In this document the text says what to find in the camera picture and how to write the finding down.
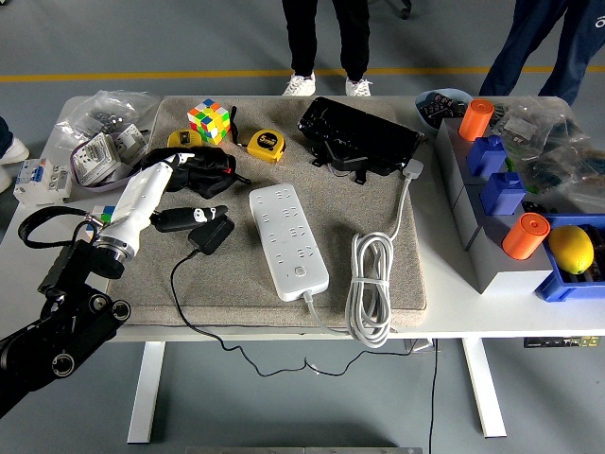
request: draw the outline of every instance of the black pants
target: black pants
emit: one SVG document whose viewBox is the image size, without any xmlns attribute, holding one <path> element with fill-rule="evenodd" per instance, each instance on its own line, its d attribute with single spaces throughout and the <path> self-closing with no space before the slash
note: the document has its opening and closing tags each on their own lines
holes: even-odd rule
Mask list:
<svg viewBox="0 0 605 454">
<path fill-rule="evenodd" d="M 370 60 L 370 12 L 368 0 L 332 0 L 340 26 L 340 64 L 350 80 L 358 81 Z M 315 16 L 318 0 L 282 0 L 287 38 L 292 51 L 292 69 L 297 76 L 310 76 L 318 40 Z"/>
<path fill-rule="evenodd" d="M 12 144 L 12 132 L 9 130 L 9 125 L 0 116 L 0 158 L 9 149 Z"/>
</svg>

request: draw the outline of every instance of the orange container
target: orange container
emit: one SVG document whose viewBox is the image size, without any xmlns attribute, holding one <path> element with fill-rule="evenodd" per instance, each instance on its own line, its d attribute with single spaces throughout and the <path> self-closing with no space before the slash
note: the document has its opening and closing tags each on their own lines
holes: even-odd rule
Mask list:
<svg viewBox="0 0 605 454">
<path fill-rule="evenodd" d="M 529 258 L 550 233 L 550 223 L 538 213 L 524 213 L 502 241 L 502 249 L 517 260 Z"/>
<path fill-rule="evenodd" d="M 486 99 L 473 99 L 462 118 L 462 124 L 458 134 L 464 140 L 475 141 L 477 137 L 483 137 L 485 130 L 490 124 L 493 114 L 493 104 Z"/>
</svg>

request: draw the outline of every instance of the white sneaker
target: white sneaker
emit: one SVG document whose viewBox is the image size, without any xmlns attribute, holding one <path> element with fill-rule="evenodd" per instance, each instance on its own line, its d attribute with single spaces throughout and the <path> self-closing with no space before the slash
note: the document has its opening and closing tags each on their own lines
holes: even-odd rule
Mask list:
<svg viewBox="0 0 605 454">
<path fill-rule="evenodd" d="M 362 79 L 358 83 L 353 83 L 347 78 L 344 89 L 347 96 L 370 96 L 370 85 L 372 85 L 372 83 L 366 79 Z"/>
<path fill-rule="evenodd" d="M 10 184 L 12 183 L 12 178 L 10 177 L 7 170 L 0 166 L 0 192 L 4 192 L 9 189 Z"/>
<path fill-rule="evenodd" d="M 315 93 L 315 73 L 310 78 L 292 75 L 282 96 L 311 96 Z"/>
<path fill-rule="evenodd" d="M 4 164 L 19 163 L 29 156 L 29 150 L 18 138 L 12 137 L 10 147 L 0 157 L 0 166 Z"/>
</svg>

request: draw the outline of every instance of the white power strip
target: white power strip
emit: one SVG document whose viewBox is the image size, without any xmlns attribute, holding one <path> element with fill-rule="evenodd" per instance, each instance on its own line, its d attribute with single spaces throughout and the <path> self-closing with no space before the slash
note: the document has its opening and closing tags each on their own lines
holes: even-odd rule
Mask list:
<svg viewBox="0 0 605 454">
<path fill-rule="evenodd" d="M 292 184 L 255 189 L 250 208 L 277 294 L 294 301 L 328 288 L 330 276 Z"/>
</svg>

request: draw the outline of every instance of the gray floor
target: gray floor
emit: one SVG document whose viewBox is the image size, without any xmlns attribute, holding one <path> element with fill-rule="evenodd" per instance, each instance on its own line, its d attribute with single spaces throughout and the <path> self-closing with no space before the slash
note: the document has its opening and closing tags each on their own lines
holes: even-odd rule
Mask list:
<svg viewBox="0 0 605 454">
<path fill-rule="evenodd" d="M 401 21 L 396 0 L 371 0 L 371 68 L 489 66 L 506 38 L 513 1 L 414 2 Z M 552 65 L 558 27 L 527 62 Z M 330 2 L 320 1 L 318 68 L 338 68 Z M 285 70 L 285 23 L 278 0 L 9 0 L 0 7 L 0 77 L 204 70 Z M 599 53 L 595 66 L 605 65 Z M 371 76 L 376 95 L 456 87 L 476 95 L 484 74 Z M 524 74 L 514 95 L 536 94 L 546 74 Z M 279 95 L 287 78 L 101 79 L 0 82 L 0 114 L 39 155 L 62 105 L 98 90 L 158 95 Z M 605 73 L 589 73 L 574 112 L 605 149 Z M 339 95 L 342 77 L 318 82 Z M 18 166 L 9 166 L 16 175 Z M 16 201 L 0 195 L 0 237 Z M 483 438 L 462 347 L 442 340 L 434 452 L 599 453 L 605 435 L 603 348 L 525 350 L 522 340 L 486 340 L 507 426 Z M 246 342 L 265 371 L 304 357 L 339 371 L 359 351 L 352 341 Z M 391 341 L 389 351 L 403 351 Z M 258 377 L 214 342 L 169 344 L 150 445 L 126 445 L 142 344 L 104 345 L 69 379 L 28 396 L 0 421 L 0 452 L 184 452 L 190 445 L 419 446 L 427 452 L 434 355 L 364 356 L 341 378 L 305 371 Z"/>
</svg>

